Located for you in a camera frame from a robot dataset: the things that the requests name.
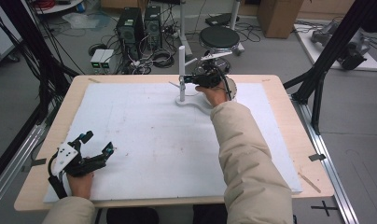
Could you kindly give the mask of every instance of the black stool seat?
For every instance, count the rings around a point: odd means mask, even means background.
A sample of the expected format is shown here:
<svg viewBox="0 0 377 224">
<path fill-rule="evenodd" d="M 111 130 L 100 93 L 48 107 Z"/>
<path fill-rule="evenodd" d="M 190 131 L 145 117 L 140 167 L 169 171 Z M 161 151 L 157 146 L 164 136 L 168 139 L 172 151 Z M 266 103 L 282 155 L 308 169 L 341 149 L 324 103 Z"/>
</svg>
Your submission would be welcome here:
<svg viewBox="0 0 377 224">
<path fill-rule="evenodd" d="M 200 41 L 213 49 L 230 49 L 239 42 L 239 35 L 232 29 L 210 26 L 200 32 Z"/>
</svg>

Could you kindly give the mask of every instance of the wooden table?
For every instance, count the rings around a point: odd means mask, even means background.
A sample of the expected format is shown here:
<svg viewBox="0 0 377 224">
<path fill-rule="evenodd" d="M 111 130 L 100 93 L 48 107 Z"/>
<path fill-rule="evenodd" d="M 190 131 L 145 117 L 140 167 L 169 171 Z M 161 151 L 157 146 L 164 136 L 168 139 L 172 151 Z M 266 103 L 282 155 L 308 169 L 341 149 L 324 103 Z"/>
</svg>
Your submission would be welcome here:
<svg viewBox="0 0 377 224">
<path fill-rule="evenodd" d="M 286 147 L 293 160 L 303 187 L 303 192 L 293 198 L 330 197 L 334 189 L 320 161 L 310 161 L 315 154 L 314 147 L 305 132 L 299 116 L 291 104 L 286 91 L 277 76 L 272 75 L 230 75 L 237 83 L 261 83 L 270 101 L 275 119 L 279 125 Z M 37 159 L 49 158 L 67 136 L 81 100 L 90 83 L 178 83 L 177 75 L 151 76 L 80 76 L 76 77 L 65 96 L 63 104 L 49 130 Z M 31 169 L 14 204 L 18 211 L 48 210 L 52 204 L 43 203 L 49 185 L 47 163 Z M 223 197 L 146 199 L 129 201 L 96 202 L 97 207 L 166 205 L 191 203 L 222 203 Z"/>
</svg>

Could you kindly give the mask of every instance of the hand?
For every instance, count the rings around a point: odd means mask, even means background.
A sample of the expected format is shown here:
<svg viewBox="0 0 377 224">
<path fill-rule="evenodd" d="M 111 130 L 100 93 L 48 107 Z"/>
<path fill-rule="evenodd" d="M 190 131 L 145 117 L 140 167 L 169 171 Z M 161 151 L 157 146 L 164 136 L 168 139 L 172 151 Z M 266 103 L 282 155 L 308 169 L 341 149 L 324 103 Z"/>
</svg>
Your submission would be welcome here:
<svg viewBox="0 0 377 224">
<path fill-rule="evenodd" d="M 67 175 L 67 180 L 73 196 L 85 199 L 90 198 L 93 172 L 81 177 L 72 177 L 71 175 Z"/>
<path fill-rule="evenodd" d="M 222 81 L 214 88 L 196 86 L 195 90 L 203 92 L 213 107 L 227 101 L 226 89 L 224 88 L 224 83 Z"/>
</svg>

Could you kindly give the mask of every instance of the floor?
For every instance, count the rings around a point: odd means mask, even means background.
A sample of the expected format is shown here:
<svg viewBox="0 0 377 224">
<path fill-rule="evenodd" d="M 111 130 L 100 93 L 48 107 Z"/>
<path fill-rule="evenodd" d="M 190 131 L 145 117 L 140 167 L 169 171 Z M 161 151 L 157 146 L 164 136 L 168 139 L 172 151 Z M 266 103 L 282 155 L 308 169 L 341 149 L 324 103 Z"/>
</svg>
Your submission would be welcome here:
<svg viewBox="0 0 377 224">
<path fill-rule="evenodd" d="M 63 23 L 62 15 L 57 13 L 51 16 L 50 26 L 57 30 L 57 39 L 76 64 L 86 74 L 92 74 L 88 49 L 93 44 L 106 41 L 107 35 L 114 34 L 116 22 L 103 17 L 105 27 L 73 30 L 69 24 Z M 187 33 L 206 27 L 204 18 L 207 16 L 202 15 L 198 20 L 195 17 L 187 18 Z M 251 17 L 242 17 L 240 22 L 257 25 L 256 18 Z M 282 82 L 286 82 L 311 68 L 311 61 L 296 34 L 291 34 L 288 39 L 265 38 L 261 31 L 254 31 L 254 34 L 258 35 L 259 42 L 246 40 L 242 43 L 245 52 L 241 56 L 226 57 L 232 64 L 232 74 L 275 74 Z M 198 44 L 198 36 L 188 35 L 188 41 L 194 57 L 201 57 L 205 50 Z M 371 49 L 370 55 L 377 61 L 376 49 Z M 64 53 L 62 56 L 67 66 L 77 70 Z M 168 69 L 153 69 L 151 72 L 177 73 L 176 64 Z M 38 82 L 23 60 L 19 63 L 0 63 L 0 157 L 37 106 L 37 88 Z M 296 90 L 297 87 L 293 87 L 287 93 Z M 328 71 L 320 114 L 320 132 L 358 221 L 377 223 L 377 72 Z M 0 201 L 0 223 L 40 223 L 46 215 L 47 212 L 19 213 L 14 210 L 14 201 L 26 175 L 25 172 L 18 173 Z M 314 207 L 323 206 L 322 201 L 329 210 Z M 337 204 L 333 198 L 293 200 L 298 223 L 343 223 L 339 211 L 332 209 L 335 207 Z M 157 209 L 161 223 L 191 222 L 190 205 Z M 105 223 L 105 211 L 100 223 Z"/>
</svg>

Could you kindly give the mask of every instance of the jacket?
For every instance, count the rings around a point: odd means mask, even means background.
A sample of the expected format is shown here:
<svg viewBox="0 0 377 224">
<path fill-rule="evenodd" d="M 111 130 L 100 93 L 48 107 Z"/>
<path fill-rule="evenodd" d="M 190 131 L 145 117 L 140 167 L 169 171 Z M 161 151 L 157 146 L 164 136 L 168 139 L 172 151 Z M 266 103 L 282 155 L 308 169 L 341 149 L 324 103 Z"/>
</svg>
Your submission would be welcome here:
<svg viewBox="0 0 377 224">
<path fill-rule="evenodd" d="M 272 163 L 270 150 L 250 110 L 226 102 L 212 110 L 219 162 L 227 184 L 228 223 L 293 223 L 291 189 Z M 43 223 L 90 223 L 91 201 L 59 200 Z"/>
</svg>

